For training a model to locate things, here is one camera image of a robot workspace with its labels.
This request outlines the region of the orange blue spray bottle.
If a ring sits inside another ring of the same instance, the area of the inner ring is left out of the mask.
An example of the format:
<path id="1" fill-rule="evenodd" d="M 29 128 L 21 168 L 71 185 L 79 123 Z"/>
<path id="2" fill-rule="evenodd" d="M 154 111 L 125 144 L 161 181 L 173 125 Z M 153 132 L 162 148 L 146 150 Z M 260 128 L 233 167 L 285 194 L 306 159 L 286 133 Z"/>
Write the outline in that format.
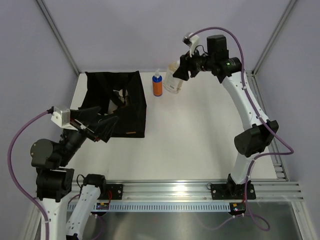
<path id="1" fill-rule="evenodd" d="M 160 69 L 158 68 L 154 75 L 152 76 L 152 91 L 153 95 L 160 97 L 163 94 L 163 78 L 160 74 Z"/>

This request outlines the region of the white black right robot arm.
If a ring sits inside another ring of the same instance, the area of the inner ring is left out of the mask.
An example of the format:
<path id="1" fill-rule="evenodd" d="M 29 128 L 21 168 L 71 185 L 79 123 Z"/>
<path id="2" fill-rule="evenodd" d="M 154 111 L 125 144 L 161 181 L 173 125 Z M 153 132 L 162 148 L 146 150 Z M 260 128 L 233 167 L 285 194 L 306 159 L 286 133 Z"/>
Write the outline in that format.
<path id="1" fill-rule="evenodd" d="M 238 152 L 234 168 L 226 183 L 210 185 L 211 197 L 213 200 L 254 200 L 256 194 L 250 177 L 254 157 L 263 153 L 270 145 L 273 133 L 279 129 L 278 122 L 269 120 L 260 108 L 243 72 L 241 61 L 229 56 L 224 35 L 207 37 L 207 51 L 203 54 L 197 50 L 198 35 L 188 33 L 183 42 L 189 47 L 189 51 L 180 57 L 179 67 L 173 77 L 188 81 L 199 72 L 210 72 L 231 96 L 243 127 L 243 132 L 234 137 Z"/>

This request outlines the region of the clear amber soap bottle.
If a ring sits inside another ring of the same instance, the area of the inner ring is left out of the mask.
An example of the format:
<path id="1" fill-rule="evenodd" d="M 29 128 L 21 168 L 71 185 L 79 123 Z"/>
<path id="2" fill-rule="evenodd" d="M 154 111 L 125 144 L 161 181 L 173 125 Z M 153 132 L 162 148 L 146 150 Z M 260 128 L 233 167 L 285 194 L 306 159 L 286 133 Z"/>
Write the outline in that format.
<path id="1" fill-rule="evenodd" d="M 178 94 L 181 90 L 183 81 L 179 78 L 175 78 L 173 74 L 180 66 L 180 61 L 174 61 L 170 63 L 166 70 L 166 75 L 163 80 L 163 87 L 172 94 Z"/>

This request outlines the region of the beige pump bottle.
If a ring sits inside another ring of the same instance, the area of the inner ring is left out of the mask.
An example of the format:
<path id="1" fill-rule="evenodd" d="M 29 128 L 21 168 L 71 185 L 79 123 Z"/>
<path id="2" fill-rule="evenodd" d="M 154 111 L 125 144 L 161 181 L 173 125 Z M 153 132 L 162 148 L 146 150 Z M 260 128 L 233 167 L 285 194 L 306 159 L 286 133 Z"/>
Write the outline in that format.
<path id="1" fill-rule="evenodd" d="M 129 93 L 126 89 L 121 89 L 119 92 L 119 99 L 124 102 L 127 101 L 129 99 Z"/>

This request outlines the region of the green bottle beige cap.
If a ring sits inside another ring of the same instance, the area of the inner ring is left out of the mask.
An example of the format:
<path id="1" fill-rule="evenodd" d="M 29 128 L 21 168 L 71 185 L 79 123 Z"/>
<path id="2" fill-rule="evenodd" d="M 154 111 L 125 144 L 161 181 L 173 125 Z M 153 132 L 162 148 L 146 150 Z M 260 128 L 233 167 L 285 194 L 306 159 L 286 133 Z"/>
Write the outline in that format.
<path id="1" fill-rule="evenodd" d="M 107 114 L 113 114 L 114 111 L 116 111 L 119 107 L 122 106 L 122 101 L 120 99 L 118 99 L 117 104 L 114 103 L 111 99 L 109 100 L 109 104 L 108 104 L 108 109 L 107 109 Z"/>

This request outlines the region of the black canvas bag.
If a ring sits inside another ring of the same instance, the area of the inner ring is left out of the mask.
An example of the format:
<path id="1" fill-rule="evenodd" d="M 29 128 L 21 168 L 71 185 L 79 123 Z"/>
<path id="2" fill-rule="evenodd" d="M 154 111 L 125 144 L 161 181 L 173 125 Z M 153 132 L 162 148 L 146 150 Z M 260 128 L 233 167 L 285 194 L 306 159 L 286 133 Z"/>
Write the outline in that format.
<path id="1" fill-rule="evenodd" d="M 147 103 L 139 71 L 134 72 L 86 72 L 87 91 L 80 109 L 101 107 L 102 118 L 117 116 L 114 138 L 144 138 Z M 119 91 L 126 89 L 128 100 L 122 102 L 113 114 L 107 114 L 109 100 L 117 103 Z"/>

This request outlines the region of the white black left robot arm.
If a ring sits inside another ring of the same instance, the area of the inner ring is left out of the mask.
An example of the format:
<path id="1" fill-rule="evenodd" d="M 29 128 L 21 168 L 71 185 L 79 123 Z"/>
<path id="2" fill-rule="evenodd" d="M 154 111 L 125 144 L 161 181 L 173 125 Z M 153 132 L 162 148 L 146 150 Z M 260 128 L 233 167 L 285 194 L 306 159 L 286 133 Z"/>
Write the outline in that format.
<path id="1" fill-rule="evenodd" d="M 62 129 L 60 140 L 39 139 L 30 149 L 31 165 L 37 172 L 36 199 L 42 207 L 43 240 L 81 240 L 96 201 L 113 196 L 104 175 L 88 174 L 67 218 L 75 172 L 68 163 L 86 140 L 107 143 L 119 120 L 112 115 L 101 117 L 100 110 L 99 106 L 78 110 L 53 106 L 47 110 L 51 121 Z"/>

